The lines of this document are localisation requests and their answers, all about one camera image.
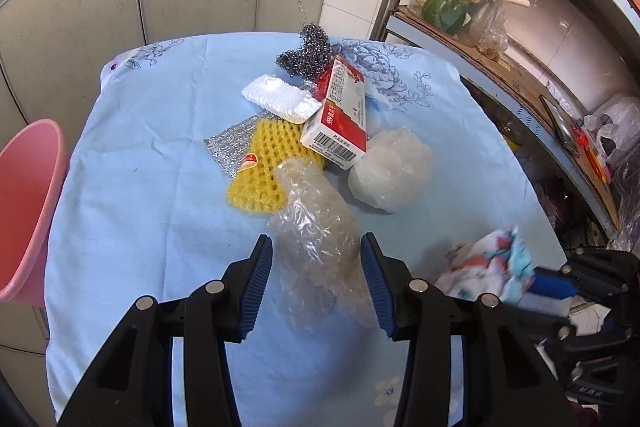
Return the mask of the white crumpled plastic ball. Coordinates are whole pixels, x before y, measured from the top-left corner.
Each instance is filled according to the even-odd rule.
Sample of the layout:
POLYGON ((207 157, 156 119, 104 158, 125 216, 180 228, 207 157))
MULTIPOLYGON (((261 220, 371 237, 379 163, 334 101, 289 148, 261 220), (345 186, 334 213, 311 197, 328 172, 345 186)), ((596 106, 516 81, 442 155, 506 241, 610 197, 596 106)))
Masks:
POLYGON ((352 196, 375 209, 394 213, 416 202, 430 183, 435 155, 406 127, 378 132, 367 153, 349 169, 352 196))

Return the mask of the yellow foam fruit net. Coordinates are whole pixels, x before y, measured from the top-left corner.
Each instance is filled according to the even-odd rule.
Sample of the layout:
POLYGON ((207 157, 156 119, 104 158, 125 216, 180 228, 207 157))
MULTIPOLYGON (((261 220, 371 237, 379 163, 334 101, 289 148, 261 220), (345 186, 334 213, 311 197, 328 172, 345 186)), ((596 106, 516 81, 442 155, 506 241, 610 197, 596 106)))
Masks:
POLYGON ((228 203, 248 213, 272 215, 286 205, 274 169, 291 158, 312 159, 320 169, 326 161, 300 142, 303 126, 282 119, 259 119, 250 146, 227 190, 228 203))

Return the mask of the colourful wrapper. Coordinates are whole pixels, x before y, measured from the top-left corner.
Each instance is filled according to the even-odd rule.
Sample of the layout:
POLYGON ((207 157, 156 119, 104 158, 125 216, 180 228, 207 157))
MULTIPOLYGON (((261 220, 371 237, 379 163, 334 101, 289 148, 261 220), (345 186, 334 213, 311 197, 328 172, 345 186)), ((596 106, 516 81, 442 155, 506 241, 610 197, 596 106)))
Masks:
POLYGON ((454 248, 435 286, 449 297, 475 301, 482 294, 517 305, 533 282, 533 257, 518 227, 495 230, 475 243, 454 248))

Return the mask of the clear bubble wrap piece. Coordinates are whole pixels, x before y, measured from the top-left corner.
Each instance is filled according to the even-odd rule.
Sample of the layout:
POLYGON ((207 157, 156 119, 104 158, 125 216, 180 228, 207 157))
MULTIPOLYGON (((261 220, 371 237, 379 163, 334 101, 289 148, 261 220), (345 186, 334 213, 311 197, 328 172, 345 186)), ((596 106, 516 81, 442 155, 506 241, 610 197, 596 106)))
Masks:
POLYGON ((344 198, 318 165, 301 157, 274 169, 285 206, 268 222, 281 288, 279 306, 300 329, 329 315, 376 324, 360 260, 361 233, 344 198))

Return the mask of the pink plastic trash bucket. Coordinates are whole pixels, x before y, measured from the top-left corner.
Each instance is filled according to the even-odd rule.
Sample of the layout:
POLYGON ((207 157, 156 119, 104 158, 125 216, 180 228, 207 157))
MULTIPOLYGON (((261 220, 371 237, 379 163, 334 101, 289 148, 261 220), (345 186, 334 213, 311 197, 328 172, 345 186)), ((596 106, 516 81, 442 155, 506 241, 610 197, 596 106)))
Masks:
POLYGON ((1 151, 1 300, 44 306, 48 238, 70 155, 60 125, 41 119, 1 151))

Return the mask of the metal storage shelf rack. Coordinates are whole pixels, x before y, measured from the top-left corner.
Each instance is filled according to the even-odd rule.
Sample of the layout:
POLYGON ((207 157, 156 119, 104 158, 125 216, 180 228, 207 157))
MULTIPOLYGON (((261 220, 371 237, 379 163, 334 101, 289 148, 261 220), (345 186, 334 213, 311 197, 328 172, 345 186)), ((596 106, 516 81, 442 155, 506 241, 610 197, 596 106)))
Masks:
POLYGON ((606 239, 620 231, 611 187, 584 153, 573 155, 553 128, 546 105, 585 115, 639 84, 639 11, 631 0, 506 0, 508 48, 501 63, 410 12, 381 0, 371 37, 387 36, 438 54, 462 80, 522 124, 570 180, 606 239))

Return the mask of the silver mesh scouring cloth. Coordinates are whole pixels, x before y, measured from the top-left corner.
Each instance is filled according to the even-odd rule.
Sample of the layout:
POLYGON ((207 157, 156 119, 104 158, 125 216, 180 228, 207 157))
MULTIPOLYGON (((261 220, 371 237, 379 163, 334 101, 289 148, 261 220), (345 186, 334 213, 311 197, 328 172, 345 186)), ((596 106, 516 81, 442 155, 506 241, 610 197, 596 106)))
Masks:
POLYGON ((265 110, 250 116, 239 124, 203 140, 205 150, 227 176, 234 176, 252 142, 252 136, 261 120, 273 119, 265 110))

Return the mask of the white bubble wrap pad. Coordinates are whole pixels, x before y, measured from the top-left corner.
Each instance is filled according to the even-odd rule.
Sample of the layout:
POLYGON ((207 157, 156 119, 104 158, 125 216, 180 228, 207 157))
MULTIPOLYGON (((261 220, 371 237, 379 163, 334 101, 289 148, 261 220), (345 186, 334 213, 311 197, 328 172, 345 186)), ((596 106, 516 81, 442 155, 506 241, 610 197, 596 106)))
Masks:
POLYGON ((322 106, 308 91, 271 75, 254 79, 241 94, 245 100, 291 124, 305 124, 322 106))

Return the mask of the green pepper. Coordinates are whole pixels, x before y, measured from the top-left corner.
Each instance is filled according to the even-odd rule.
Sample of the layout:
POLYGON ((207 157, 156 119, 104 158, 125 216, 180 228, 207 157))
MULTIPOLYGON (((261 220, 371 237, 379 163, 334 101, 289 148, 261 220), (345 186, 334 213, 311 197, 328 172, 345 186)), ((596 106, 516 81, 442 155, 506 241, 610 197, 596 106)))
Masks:
POLYGON ((426 0, 421 17, 449 35, 455 35, 471 20, 466 5, 460 0, 426 0))

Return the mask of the red white toothpaste box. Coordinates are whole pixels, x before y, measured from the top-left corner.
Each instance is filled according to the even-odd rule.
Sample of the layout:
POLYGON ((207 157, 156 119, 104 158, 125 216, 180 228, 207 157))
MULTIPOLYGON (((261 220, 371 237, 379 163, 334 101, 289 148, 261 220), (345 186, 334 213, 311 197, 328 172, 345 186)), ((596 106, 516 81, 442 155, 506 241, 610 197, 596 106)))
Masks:
POLYGON ((363 75, 337 55, 321 75, 317 94, 321 107, 304 124, 300 143, 348 170, 367 153, 363 75))

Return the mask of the steel wool scrubber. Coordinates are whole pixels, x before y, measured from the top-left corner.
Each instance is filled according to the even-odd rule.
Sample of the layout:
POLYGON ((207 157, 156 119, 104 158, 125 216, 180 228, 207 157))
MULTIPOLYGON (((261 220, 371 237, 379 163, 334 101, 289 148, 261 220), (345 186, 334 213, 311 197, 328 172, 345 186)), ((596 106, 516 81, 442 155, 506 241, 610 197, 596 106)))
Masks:
POLYGON ((276 64, 292 77, 316 82, 331 60, 332 46, 326 31, 315 23, 300 31, 300 46, 281 53, 276 64))

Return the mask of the light blue floral cloth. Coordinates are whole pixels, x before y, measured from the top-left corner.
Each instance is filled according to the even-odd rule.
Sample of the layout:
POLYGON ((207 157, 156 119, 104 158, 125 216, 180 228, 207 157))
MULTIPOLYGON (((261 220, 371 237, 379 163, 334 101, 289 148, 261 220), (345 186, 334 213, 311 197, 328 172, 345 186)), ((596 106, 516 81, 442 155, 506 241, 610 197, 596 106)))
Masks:
MULTIPOLYGON (((138 297, 189 296, 246 257, 263 215, 233 208, 228 176, 204 141, 255 113, 242 90, 277 72, 294 34, 223 34, 140 49, 111 72, 70 158, 49 239, 47 377, 62 412, 87 366, 138 297)), ((518 228, 536 265, 564 254, 520 163, 441 58, 346 39, 337 52, 387 98, 383 118, 431 147, 431 182, 414 204, 384 213, 349 201, 386 255, 434 280, 451 248, 518 228)), ((378 326, 332 312, 314 329, 288 321, 270 280, 247 340, 228 348, 247 426, 388 426, 407 348, 378 326)))

